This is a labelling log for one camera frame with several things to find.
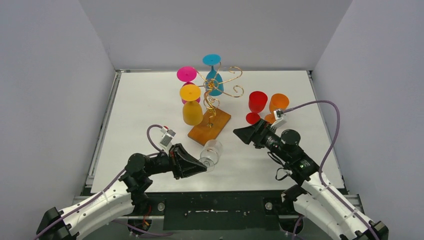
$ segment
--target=white wall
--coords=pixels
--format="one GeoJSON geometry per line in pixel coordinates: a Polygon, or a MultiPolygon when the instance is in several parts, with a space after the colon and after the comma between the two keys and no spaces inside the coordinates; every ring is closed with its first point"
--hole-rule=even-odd
{"type": "Polygon", "coordinates": [[[0,1],[0,239],[83,186],[114,68],[77,0],[0,1]]]}
{"type": "MultiPolygon", "coordinates": [[[[335,151],[347,188],[391,240],[423,239],[424,1],[353,1],[313,71],[341,111],[335,151]]],[[[335,114],[324,116],[330,131],[335,114]]]]}
{"type": "Polygon", "coordinates": [[[308,69],[352,0],[80,0],[117,69],[308,69]]]}

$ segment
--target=gold wire rack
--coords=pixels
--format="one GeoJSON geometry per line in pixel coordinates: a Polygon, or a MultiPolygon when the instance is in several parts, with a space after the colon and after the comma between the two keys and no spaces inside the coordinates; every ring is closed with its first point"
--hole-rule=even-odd
{"type": "Polygon", "coordinates": [[[218,90],[222,94],[225,94],[225,95],[230,96],[232,98],[240,98],[241,96],[243,96],[243,94],[245,94],[244,88],[240,85],[235,85],[235,86],[232,87],[232,89],[234,90],[234,92],[236,94],[238,94],[239,91],[241,90],[241,94],[239,94],[239,95],[229,94],[229,93],[219,89],[219,85],[228,83],[228,82],[233,81],[235,79],[238,79],[243,75],[243,71],[238,66],[231,66],[231,67],[228,68],[228,72],[235,74],[236,73],[235,70],[238,70],[238,71],[240,71],[240,75],[238,75],[234,78],[231,78],[229,80],[223,81],[223,82],[218,82],[216,80],[216,78],[218,76],[218,73],[220,72],[220,69],[221,69],[221,62],[219,62],[219,67],[218,67],[218,70],[215,73],[215,76],[213,78],[210,78],[210,79],[205,78],[199,71],[196,70],[197,74],[204,81],[203,85],[199,85],[198,87],[205,87],[207,89],[206,92],[203,95],[203,104],[206,107],[207,111],[212,113],[211,116],[209,117],[209,121],[208,121],[208,124],[207,124],[210,128],[212,128],[212,119],[217,115],[216,109],[219,108],[219,106],[221,104],[219,99],[210,95],[210,93],[212,91],[218,90]]]}

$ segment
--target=white tabletop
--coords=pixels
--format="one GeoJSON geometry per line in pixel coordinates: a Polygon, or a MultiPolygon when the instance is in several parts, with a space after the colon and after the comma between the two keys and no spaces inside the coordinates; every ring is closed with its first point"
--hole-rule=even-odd
{"type": "MultiPolygon", "coordinates": [[[[220,72],[223,80],[234,76],[220,72]]],[[[201,85],[198,76],[194,81],[201,85]]],[[[187,134],[192,126],[183,121],[183,104],[179,95],[183,82],[175,72],[122,73],[107,125],[103,146],[95,171],[91,192],[101,191],[127,164],[134,153],[156,152],[149,144],[146,129],[152,124],[165,125],[176,132],[173,143],[183,147],[198,158],[202,147],[187,134]]],[[[249,94],[263,91],[268,103],[259,115],[268,114],[269,99],[273,94],[283,93],[290,99],[290,107],[315,100],[314,92],[306,71],[244,71],[241,78],[224,85],[228,93],[234,85],[244,88],[244,96],[231,98],[218,96],[220,109],[229,113],[231,119],[217,140],[224,146],[219,163],[212,172],[204,172],[189,178],[175,180],[171,172],[153,175],[153,184],[146,192],[210,192],[210,191],[260,191],[285,190],[295,184],[289,177],[275,180],[279,167],[267,155],[266,149],[255,149],[245,145],[233,133],[233,129],[246,127],[249,94]]],[[[300,133],[300,146],[318,164],[327,151],[330,140],[320,110],[312,104],[287,114],[288,122],[277,130],[294,129],[300,133]]],[[[151,135],[158,142],[162,133],[153,128],[151,135]]],[[[332,152],[324,166],[328,179],[337,187],[344,188],[336,157],[332,152]]]]}

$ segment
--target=wooden board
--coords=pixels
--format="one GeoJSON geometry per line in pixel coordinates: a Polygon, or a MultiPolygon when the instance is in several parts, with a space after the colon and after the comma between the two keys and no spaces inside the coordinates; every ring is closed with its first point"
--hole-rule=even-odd
{"type": "Polygon", "coordinates": [[[216,116],[212,119],[213,125],[212,127],[209,127],[208,123],[209,117],[211,115],[211,112],[206,111],[205,114],[203,114],[203,120],[201,121],[201,123],[199,125],[194,126],[188,133],[189,138],[198,142],[202,146],[204,146],[207,141],[211,139],[216,139],[231,118],[230,114],[217,108],[216,116]]]}

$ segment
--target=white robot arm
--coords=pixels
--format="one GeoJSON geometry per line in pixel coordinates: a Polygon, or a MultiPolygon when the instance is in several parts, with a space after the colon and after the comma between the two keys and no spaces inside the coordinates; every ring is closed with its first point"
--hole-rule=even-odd
{"type": "Polygon", "coordinates": [[[299,146],[298,132],[287,129],[281,137],[275,125],[260,119],[254,125],[233,131],[245,144],[267,148],[268,155],[282,165],[297,184],[282,194],[282,201],[293,205],[334,240],[387,240],[389,230],[374,223],[355,207],[320,172],[320,167],[299,146]]]}
{"type": "Polygon", "coordinates": [[[160,145],[168,154],[161,151],[131,155],[125,169],[102,192],[60,211],[55,207],[46,211],[34,240],[81,240],[118,217],[134,211],[145,212],[148,206],[145,191],[153,183],[149,176],[172,172],[178,180],[207,171],[180,143],[171,144],[175,134],[172,130],[163,132],[160,145]]]}

